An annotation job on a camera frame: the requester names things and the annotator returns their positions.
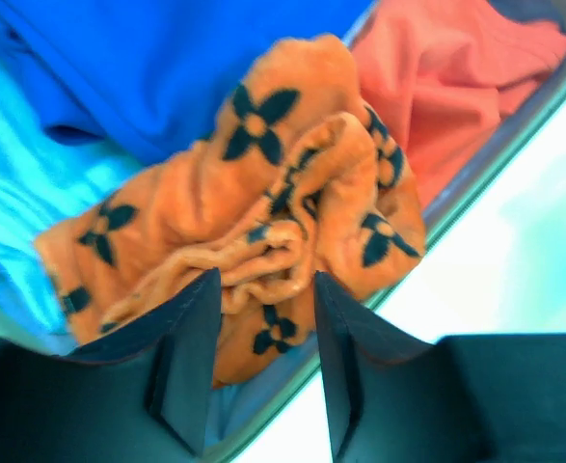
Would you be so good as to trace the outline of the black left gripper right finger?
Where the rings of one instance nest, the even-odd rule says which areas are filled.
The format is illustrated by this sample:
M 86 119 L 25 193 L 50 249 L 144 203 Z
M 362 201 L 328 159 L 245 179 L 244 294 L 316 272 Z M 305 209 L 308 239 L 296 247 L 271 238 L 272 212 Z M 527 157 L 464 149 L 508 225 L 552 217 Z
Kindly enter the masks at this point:
M 432 344 L 328 274 L 314 289 L 336 462 L 566 462 L 566 333 Z

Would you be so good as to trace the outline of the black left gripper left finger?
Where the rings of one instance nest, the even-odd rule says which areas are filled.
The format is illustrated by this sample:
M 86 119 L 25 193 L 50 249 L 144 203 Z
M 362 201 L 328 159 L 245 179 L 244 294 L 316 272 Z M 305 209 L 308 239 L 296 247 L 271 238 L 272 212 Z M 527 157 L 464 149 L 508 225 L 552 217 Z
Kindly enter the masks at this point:
M 204 449 L 221 277 L 66 357 L 0 339 L 0 462 L 191 462 Z

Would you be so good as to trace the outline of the light blue trousers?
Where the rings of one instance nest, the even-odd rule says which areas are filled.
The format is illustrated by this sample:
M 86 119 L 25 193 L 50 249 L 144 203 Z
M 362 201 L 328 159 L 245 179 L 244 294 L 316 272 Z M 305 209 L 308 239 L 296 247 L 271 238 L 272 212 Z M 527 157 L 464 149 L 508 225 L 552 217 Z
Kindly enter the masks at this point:
M 85 211 L 140 168 L 109 142 L 52 141 L 0 65 L 0 308 L 37 336 L 63 335 L 65 318 L 34 249 L 35 237 Z

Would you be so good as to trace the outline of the orange black patterned towel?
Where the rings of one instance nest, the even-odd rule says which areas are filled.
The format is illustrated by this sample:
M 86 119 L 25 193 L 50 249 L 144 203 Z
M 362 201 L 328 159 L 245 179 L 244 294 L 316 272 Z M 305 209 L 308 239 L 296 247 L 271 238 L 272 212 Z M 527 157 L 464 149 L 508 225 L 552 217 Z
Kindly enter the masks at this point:
M 316 273 L 363 301 L 402 280 L 425 244 L 407 158 L 332 35 L 276 42 L 211 134 L 35 242 L 82 345 L 218 269 L 215 388 L 253 378 L 306 340 Z

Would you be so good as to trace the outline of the royal blue shirt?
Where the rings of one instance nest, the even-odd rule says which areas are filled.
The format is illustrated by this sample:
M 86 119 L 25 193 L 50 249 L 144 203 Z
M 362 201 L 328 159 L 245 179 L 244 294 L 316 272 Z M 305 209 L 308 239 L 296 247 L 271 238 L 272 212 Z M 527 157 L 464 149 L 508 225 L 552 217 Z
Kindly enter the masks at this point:
M 49 138 L 109 138 L 152 164 L 208 132 L 275 41 L 344 38 L 369 9 L 358 0 L 0 1 L 0 61 Z

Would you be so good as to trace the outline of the plain orange shirt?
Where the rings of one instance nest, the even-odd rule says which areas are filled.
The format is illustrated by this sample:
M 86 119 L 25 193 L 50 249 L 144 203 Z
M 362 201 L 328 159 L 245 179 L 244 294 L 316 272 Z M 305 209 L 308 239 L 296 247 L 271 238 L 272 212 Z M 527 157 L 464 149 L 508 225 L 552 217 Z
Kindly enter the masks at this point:
M 429 205 L 566 57 L 550 19 L 487 1 L 382 1 L 352 46 L 364 100 L 405 151 Z

